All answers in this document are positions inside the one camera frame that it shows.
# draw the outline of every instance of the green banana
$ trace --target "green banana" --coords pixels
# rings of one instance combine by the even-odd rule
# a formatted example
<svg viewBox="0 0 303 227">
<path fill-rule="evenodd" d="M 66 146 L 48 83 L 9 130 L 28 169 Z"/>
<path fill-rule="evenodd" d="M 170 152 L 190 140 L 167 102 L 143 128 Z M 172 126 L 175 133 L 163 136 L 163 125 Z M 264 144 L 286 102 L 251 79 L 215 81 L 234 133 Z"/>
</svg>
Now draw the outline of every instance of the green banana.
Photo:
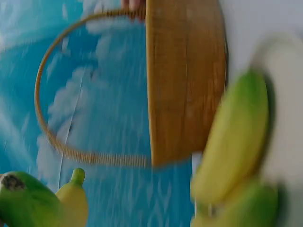
<svg viewBox="0 0 303 227">
<path fill-rule="evenodd" d="M 55 195 L 27 173 L 3 174 L 0 220 L 9 227 L 85 227 L 88 205 L 82 188 L 84 177 L 82 169 L 75 169 L 71 181 Z"/>
<path fill-rule="evenodd" d="M 216 218 L 197 214 L 192 227 L 270 227 L 277 218 L 278 189 L 258 179 L 245 182 Z"/>
<path fill-rule="evenodd" d="M 267 134 L 265 80 L 249 70 L 222 98 L 205 147 L 203 162 L 191 181 L 191 196 L 201 204 L 220 204 L 253 174 Z"/>
<path fill-rule="evenodd" d="M 56 195 L 23 172 L 0 178 L 0 219 L 9 227 L 65 227 L 65 210 Z"/>
</svg>

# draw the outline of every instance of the blue backdrop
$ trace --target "blue backdrop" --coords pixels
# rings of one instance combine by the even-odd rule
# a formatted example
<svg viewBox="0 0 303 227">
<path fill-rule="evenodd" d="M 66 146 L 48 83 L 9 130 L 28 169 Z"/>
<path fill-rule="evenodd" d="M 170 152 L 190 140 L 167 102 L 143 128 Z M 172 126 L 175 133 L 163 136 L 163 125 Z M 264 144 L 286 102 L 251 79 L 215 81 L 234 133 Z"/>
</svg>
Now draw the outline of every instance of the blue backdrop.
<svg viewBox="0 0 303 227">
<path fill-rule="evenodd" d="M 0 2 L 0 172 L 26 171 L 55 192 L 82 167 L 89 227 L 188 227 L 190 160 L 157 171 L 79 164 L 55 153 L 37 124 L 34 85 L 46 49 L 70 23 L 119 4 Z M 72 32 L 44 70 L 41 105 L 68 144 L 150 156 L 144 25 L 121 18 Z"/>
</svg>

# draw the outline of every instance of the basket handle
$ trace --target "basket handle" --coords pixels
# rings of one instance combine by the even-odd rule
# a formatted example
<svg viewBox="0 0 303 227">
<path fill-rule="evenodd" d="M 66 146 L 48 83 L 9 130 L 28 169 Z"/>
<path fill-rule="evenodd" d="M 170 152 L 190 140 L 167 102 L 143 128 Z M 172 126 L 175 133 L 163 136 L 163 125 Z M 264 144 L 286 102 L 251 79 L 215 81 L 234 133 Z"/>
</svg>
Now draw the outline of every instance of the basket handle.
<svg viewBox="0 0 303 227">
<path fill-rule="evenodd" d="M 55 150 L 66 158 L 74 159 L 78 162 L 89 163 L 89 164 L 100 164 L 105 166 L 131 166 L 131 167 L 147 167 L 150 165 L 150 160 L 144 155 L 119 155 L 119 154 L 100 154 L 100 153 L 88 153 L 87 151 L 81 151 L 73 148 L 69 145 L 62 143 L 57 139 L 56 135 L 48 128 L 46 121 L 43 118 L 42 110 L 40 106 L 40 82 L 42 72 L 45 68 L 46 62 L 51 55 L 55 47 L 67 36 L 71 31 L 85 24 L 86 22 L 97 20 L 107 17 L 120 17 L 128 16 L 130 18 L 144 19 L 146 15 L 145 7 L 142 7 L 135 11 L 128 9 L 117 9 L 113 11 L 105 11 L 97 14 L 90 15 L 75 24 L 71 25 L 65 31 L 63 31 L 53 42 L 53 44 L 46 51 L 36 77 L 35 84 L 35 110 L 38 122 L 42 131 L 48 137 L 50 144 Z"/>
</svg>

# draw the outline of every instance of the white cloud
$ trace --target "white cloud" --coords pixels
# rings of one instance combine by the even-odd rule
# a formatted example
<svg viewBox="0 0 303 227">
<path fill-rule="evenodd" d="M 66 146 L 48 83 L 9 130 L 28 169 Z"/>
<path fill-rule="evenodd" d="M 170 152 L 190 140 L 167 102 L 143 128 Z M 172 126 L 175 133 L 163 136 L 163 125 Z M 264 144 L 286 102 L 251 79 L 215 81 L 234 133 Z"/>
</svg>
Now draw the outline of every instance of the white cloud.
<svg viewBox="0 0 303 227">
<path fill-rule="evenodd" d="M 62 54 L 61 53 L 59 53 L 59 52 L 55 53 L 55 55 L 53 56 L 53 59 L 52 59 L 51 63 L 46 68 L 46 76 L 47 76 L 46 81 L 48 81 L 49 78 L 51 77 L 53 70 L 55 69 L 58 61 L 61 58 L 62 58 Z"/>
<path fill-rule="evenodd" d="M 24 119 L 24 122 L 23 122 L 23 125 L 22 125 L 22 128 L 21 128 L 21 132 L 22 134 L 25 133 L 25 131 L 27 130 L 27 127 L 28 127 L 28 122 L 29 122 L 29 116 L 30 116 L 30 113 L 27 113 L 25 119 Z"/>
<path fill-rule="evenodd" d="M 109 54 L 109 47 L 111 43 L 112 35 L 103 35 L 96 46 L 96 56 L 98 61 L 105 59 Z"/>
<path fill-rule="evenodd" d="M 80 0 L 83 2 L 83 15 L 100 12 L 102 10 L 110 10 L 121 7 L 120 0 Z M 100 34 L 109 29 L 125 29 L 131 23 L 124 18 L 102 19 L 87 23 L 87 30 L 91 34 Z"/>
<path fill-rule="evenodd" d="M 60 88 L 55 95 L 54 102 L 48 108 L 50 115 L 48 125 L 53 126 L 56 122 L 62 121 L 65 117 L 74 113 L 80 87 L 84 76 L 89 77 L 90 67 L 79 67 L 73 73 L 71 79 L 66 83 L 66 87 Z"/>
<path fill-rule="evenodd" d="M 67 8 L 65 3 L 62 4 L 62 17 L 65 20 L 68 20 Z"/>
</svg>

